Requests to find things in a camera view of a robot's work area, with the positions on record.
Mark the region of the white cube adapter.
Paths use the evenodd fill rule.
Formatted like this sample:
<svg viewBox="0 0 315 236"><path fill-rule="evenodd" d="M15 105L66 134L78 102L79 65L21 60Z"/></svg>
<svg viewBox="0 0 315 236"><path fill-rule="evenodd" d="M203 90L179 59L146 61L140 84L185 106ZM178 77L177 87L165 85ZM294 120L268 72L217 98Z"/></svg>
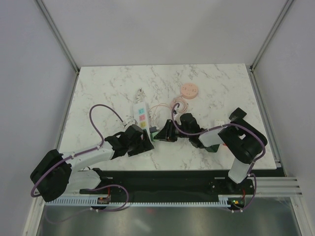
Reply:
<svg viewBox="0 0 315 236"><path fill-rule="evenodd" d="M214 121L214 126L223 126L225 124L225 121L223 119L216 119Z"/></svg>

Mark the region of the grey small charger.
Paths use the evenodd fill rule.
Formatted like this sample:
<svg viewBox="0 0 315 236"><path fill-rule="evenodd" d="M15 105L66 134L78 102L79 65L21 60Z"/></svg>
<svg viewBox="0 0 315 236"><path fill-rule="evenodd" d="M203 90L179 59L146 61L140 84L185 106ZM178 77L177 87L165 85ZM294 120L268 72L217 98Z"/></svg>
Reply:
<svg viewBox="0 0 315 236"><path fill-rule="evenodd" d="M156 126L153 126L153 127L150 127L150 128L149 128L149 131L150 131L151 133L154 133L154 132L157 132L158 129L157 129Z"/></svg>

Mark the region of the dark green cube plug adapter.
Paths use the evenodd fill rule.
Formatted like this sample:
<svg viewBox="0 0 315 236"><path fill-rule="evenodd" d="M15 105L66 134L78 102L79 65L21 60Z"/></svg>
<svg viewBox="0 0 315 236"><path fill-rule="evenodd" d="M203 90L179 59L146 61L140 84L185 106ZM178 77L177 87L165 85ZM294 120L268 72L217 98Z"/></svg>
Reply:
<svg viewBox="0 0 315 236"><path fill-rule="evenodd" d="M212 146L206 147L205 149L206 149L208 152L216 153L216 152L218 151L219 147L220 147L220 144L218 144L218 145L212 145Z"/></svg>

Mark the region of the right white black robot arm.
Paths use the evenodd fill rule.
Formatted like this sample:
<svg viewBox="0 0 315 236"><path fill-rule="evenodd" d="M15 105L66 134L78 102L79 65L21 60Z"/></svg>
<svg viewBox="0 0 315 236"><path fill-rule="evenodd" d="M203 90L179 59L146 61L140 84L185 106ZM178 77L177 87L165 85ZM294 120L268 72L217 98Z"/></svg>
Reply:
<svg viewBox="0 0 315 236"><path fill-rule="evenodd" d="M175 142L178 138L188 138L194 147L208 152L217 152L220 145L225 144L235 157L225 187L235 194L243 188L243 180L265 154L268 144L266 137L244 120L246 115L237 108L229 116L229 123L210 129L201 128L191 113L181 115L180 122L172 117L166 125L166 140Z"/></svg>

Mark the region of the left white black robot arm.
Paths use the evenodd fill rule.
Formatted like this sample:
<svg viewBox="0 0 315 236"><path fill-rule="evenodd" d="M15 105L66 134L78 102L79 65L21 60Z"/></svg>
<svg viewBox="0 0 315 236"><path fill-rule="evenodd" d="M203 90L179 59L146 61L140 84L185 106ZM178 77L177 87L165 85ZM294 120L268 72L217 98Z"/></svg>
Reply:
<svg viewBox="0 0 315 236"><path fill-rule="evenodd" d="M133 124L126 131L102 140L99 145L82 151L60 153L48 151L30 175L34 184L33 198L42 197L51 202L60 197L70 185L70 180L85 167L127 155L129 157L154 149L151 134Z"/></svg>

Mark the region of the black cube adapter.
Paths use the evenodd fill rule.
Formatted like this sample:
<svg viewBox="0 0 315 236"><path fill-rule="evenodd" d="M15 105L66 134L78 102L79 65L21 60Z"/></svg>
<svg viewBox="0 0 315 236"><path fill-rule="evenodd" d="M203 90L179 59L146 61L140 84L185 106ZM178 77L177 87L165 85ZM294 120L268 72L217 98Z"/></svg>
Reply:
<svg viewBox="0 0 315 236"><path fill-rule="evenodd" d="M237 119L237 118L240 118L240 119L243 119L245 116L247 115L247 113L242 110L241 108L236 108L229 116L229 119L231 121Z"/></svg>

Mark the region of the white power strip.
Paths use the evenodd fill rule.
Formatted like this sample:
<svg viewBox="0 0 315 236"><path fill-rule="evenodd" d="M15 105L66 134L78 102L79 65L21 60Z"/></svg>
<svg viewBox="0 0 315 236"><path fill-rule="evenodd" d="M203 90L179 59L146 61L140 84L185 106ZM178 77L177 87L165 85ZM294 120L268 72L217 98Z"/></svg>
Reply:
<svg viewBox="0 0 315 236"><path fill-rule="evenodd" d="M133 117L141 129L146 129L148 133L150 132L149 111L146 102L139 102L133 105Z"/></svg>

